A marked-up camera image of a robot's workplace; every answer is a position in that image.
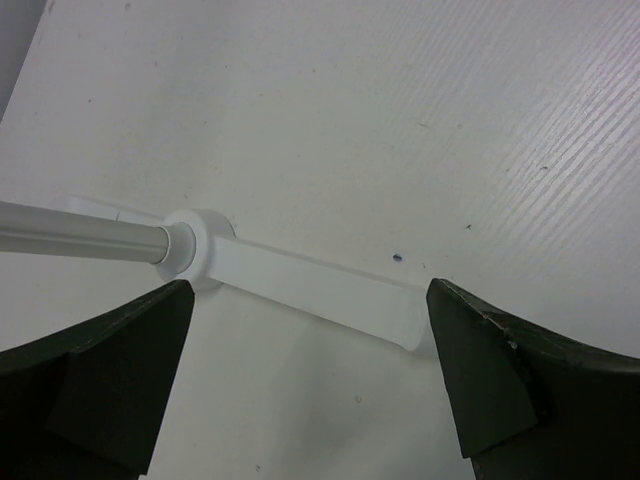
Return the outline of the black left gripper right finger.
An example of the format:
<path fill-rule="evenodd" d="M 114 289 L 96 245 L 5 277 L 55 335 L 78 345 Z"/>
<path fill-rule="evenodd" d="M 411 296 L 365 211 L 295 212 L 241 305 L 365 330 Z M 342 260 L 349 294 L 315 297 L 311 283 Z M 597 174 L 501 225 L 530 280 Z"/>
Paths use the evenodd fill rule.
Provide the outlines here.
<path fill-rule="evenodd" d="M 463 458 L 478 479 L 636 479 L 639 361 L 459 286 L 426 294 Z"/>

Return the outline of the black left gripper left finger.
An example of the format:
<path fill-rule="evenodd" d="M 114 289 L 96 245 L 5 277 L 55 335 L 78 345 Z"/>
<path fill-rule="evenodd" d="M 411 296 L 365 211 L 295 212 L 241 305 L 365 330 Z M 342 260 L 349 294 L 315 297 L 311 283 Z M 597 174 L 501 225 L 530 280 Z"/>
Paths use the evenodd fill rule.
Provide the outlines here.
<path fill-rule="evenodd" d="M 172 281 L 1 354 L 4 479 L 147 474 L 195 304 Z"/>

